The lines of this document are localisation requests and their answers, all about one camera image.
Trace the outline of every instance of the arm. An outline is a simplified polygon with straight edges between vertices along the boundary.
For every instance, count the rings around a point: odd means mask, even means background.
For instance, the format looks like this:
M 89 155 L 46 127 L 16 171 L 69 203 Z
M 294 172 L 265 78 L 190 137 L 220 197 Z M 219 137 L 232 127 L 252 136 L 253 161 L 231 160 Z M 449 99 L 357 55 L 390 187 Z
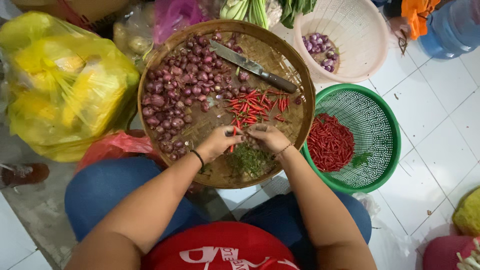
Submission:
M 197 148 L 205 163 L 245 140 L 233 126 L 215 129 Z M 188 153 L 124 198 L 75 248 L 66 270 L 140 269 L 140 258 L 161 236 L 202 163 Z
M 290 141 L 275 127 L 258 124 L 247 133 L 274 154 Z M 349 212 L 294 148 L 277 156 L 295 193 L 317 259 L 325 270 L 374 270 L 373 257 Z

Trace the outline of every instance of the wooden knife handle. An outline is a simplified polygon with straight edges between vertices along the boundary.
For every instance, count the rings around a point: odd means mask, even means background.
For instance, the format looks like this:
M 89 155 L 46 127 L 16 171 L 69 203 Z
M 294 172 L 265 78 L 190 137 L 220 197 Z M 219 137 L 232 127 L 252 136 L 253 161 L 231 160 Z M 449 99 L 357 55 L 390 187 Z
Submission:
M 272 73 L 262 72 L 262 78 L 272 86 L 290 94 L 295 93 L 298 89 L 294 83 Z

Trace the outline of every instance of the person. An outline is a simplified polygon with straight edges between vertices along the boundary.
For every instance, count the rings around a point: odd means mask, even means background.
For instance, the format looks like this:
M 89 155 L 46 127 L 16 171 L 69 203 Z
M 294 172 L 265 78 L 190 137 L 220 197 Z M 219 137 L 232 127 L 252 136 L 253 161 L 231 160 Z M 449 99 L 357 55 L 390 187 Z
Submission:
M 274 126 L 232 132 L 216 128 L 163 172 L 140 157 L 78 172 L 65 211 L 80 243 L 65 269 L 376 269 L 367 246 L 371 220 L 359 201 L 330 190 Z M 274 154 L 293 193 L 271 198 L 240 222 L 210 223 L 183 196 L 204 164 L 247 136 Z

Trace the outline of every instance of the red plastic bag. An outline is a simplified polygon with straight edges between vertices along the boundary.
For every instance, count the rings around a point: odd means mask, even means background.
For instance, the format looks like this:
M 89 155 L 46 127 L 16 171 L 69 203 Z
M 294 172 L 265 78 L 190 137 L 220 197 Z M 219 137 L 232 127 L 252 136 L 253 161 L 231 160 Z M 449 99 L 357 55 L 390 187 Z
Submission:
M 155 153 L 150 138 L 140 129 L 120 131 L 108 135 L 103 139 L 92 143 L 85 155 L 78 162 L 76 174 L 81 169 L 100 160 L 114 160 L 137 156 L 138 153 L 145 153 L 157 164 L 161 163 L 160 157 Z
M 196 0 L 156 0 L 153 41 L 161 44 L 173 33 L 207 20 Z

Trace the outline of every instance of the blue jeans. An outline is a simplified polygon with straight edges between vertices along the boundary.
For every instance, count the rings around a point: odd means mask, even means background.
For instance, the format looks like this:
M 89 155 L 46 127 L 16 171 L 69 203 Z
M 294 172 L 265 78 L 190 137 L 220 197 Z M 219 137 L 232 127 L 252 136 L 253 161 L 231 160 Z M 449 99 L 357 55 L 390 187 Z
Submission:
M 77 240 L 81 241 L 102 218 L 130 192 L 154 178 L 161 170 L 142 157 L 103 160 L 78 172 L 65 192 L 65 212 Z M 335 192 L 352 215 L 368 243 L 372 234 L 370 216 L 353 197 Z M 315 269 L 314 248 L 303 225 L 293 193 L 277 195 L 246 213 L 240 220 L 257 226 L 284 243 L 302 269 Z M 210 220 L 183 198 L 159 241 Z

